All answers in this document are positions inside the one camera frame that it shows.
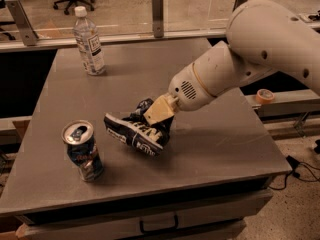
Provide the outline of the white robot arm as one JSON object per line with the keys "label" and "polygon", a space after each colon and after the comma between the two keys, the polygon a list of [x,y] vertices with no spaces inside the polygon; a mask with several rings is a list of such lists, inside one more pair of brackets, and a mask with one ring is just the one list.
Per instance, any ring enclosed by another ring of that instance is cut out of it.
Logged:
{"label": "white robot arm", "polygon": [[171,80],[144,113],[150,125],[195,111],[225,92],[281,71],[320,93],[320,36],[288,9],[251,0],[231,14],[220,41]]}

